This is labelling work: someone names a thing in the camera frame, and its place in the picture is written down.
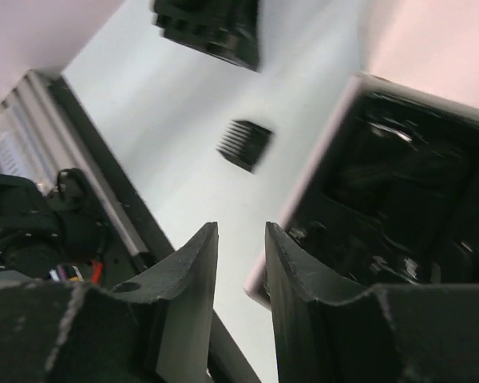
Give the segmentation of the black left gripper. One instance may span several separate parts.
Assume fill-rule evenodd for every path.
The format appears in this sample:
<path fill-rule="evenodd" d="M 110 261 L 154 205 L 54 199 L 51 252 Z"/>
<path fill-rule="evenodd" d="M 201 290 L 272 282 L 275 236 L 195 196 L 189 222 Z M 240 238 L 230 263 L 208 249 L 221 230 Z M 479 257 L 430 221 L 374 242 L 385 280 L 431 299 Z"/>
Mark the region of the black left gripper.
<path fill-rule="evenodd" d="M 258 0 L 156 0 L 153 24 L 177 44 L 258 71 Z"/>

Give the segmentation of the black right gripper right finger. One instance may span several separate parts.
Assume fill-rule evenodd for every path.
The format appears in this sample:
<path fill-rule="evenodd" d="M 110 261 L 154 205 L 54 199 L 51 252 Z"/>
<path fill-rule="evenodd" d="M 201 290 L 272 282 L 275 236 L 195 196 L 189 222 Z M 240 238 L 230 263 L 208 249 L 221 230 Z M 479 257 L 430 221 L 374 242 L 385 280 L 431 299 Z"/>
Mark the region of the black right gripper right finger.
<path fill-rule="evenodd" d="M 265 228 L 281 382 L 479 382 L 479 285 L 344 278 Z"/>

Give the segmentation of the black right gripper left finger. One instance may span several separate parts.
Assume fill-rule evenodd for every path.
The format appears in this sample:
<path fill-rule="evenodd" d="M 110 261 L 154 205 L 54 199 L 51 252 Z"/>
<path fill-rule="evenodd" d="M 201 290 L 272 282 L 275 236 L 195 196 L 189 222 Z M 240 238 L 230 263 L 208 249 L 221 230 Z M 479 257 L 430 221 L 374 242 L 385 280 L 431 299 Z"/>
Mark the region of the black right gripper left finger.
<path fill-rule="evenodd" d="M 203 382 L 218 226 L 105 290 L 0 280 L 0 382 Z"/>

